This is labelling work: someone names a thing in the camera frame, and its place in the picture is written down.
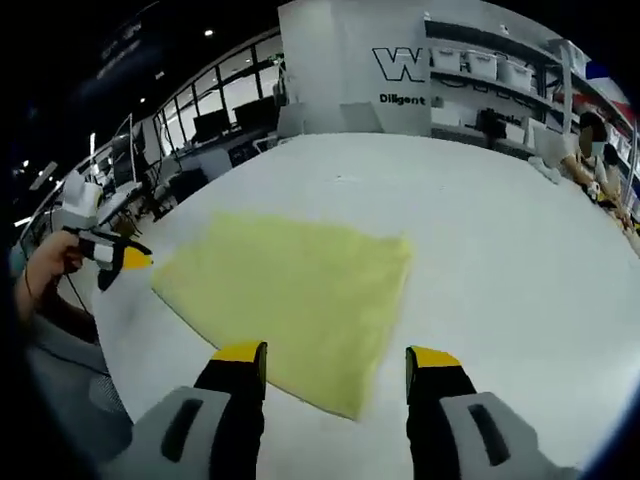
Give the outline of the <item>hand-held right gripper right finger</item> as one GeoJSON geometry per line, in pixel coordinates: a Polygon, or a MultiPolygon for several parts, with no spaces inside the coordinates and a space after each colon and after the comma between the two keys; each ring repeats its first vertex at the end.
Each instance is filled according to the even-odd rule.
{"type": "Polygon", "coordinates": [[[574,479],[540,450],[538,435],[451,354],[409,346],[406,401],[415,479],[574,479]]]}

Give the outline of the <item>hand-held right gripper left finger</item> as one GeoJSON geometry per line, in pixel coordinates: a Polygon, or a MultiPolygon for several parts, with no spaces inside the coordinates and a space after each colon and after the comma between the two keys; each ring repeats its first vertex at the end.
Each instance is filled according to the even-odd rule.
{"type": "Polygon", "coordinates": [[[104,479],[254,479],[265,428],[267,343],[214,353],[192,387],[167,394],[133,426],[104,479]]]}

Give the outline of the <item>person's left hand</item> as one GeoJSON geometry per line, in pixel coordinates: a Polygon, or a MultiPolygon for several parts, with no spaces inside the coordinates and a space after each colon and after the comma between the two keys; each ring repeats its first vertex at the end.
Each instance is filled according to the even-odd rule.
{"type": "Polygon", "coordinates": [[[24,270],[24,281],[31,298],[39,300],[56,278],[79,270],[83,259],[75,234],[61,230],[47,236],[24,270]]]}

